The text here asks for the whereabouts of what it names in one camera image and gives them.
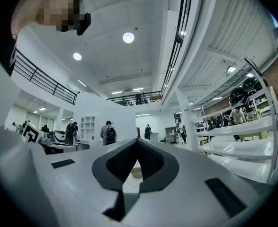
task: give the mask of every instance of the bowl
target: bowl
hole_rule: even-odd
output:
[[[131,170],[131,175],[134,178],[141,178],[142,177],[142,172],[140,167],[135,167]]]

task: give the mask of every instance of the balcony railing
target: balcony railing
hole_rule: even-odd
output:
[[[163,85],[161,88],[161,93],[163,95],[166,91],[166,87],[168,86],[168,83],[170,82],[171,75],[175,70],[176,61],[178,59],[180,49],[183,45],[184,37],[186,34],[186,27],[187,27],[187,22],[189,17],[190,6],[191,6],[191,0],[181,0],[177,32],[176,32],[175,40],[173,42],[173,48],[170,55],[168,67],[166,70],[165,79],[163,81]]]
[[[152,102],[160,102],[162,100],[162,93],[160,91],[149,93],[137,93],[128,96],[108,98],[107,100],[110,100],[122,106],[150,104]]]
[[[56,80],[48,76],[18,49],[16,54],[17,60],[14,67],[16,72],[52,95],[57,96],[73,105],[75,104],[77,98],[76,93],[70,91],[68,88],[62,86]]]

